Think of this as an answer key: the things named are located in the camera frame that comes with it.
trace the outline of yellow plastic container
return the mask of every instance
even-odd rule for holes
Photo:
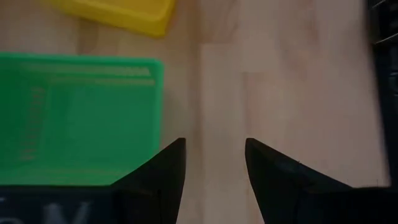
[[[66,13],[162,37],[175,0],[44,0]]]

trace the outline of green plastic basket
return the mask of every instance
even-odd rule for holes
[[[0,54],[0,185],[108,185],[159,151],[152,59]]]

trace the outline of wooden surface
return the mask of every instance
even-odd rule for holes
[[[179,223],[261,223],[251,136],[355,187],[388,185],[361,0],[179,0],[155,40],[0,1],[0,50],[164,61],[162,147],[188,139]]]

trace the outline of black object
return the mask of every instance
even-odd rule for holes
[[[0,187],[1,224],[171,224],[185,180],[185,139],[106,187]]]
[[[396,189],[353,189],[255,139],[246,164],[266,224],[398,223]]]
[[[367,13],[391,185],[398,187],[398,1],[369,0]]]

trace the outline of wood grain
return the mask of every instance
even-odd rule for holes
[[[188,139],[178,222],[263,223],[244,161],[248,136],[352,186],[389,183],[362,8],[181,0],[169,34],[151,39],[35,0],[2,0],[0,50],[162,60],[162,147]]]

